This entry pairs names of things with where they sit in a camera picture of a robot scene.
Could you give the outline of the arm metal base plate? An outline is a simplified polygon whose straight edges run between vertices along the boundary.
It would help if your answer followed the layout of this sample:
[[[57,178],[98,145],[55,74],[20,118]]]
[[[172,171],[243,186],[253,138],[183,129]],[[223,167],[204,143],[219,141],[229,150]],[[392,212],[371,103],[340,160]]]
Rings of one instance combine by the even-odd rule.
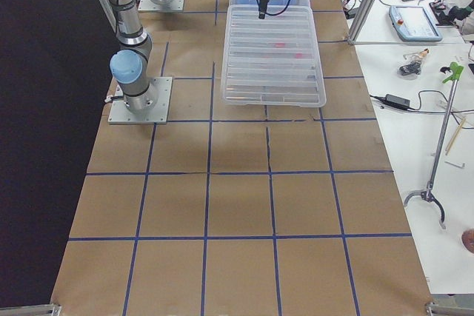
[[[139,0],[140,13],[180,13],[184,10],[184,0]]]
[[[139,97],[126,96],[120,86],[112,100],[109,124],[166,124],[170,106],[173,77],[149,78],[147,92]]]

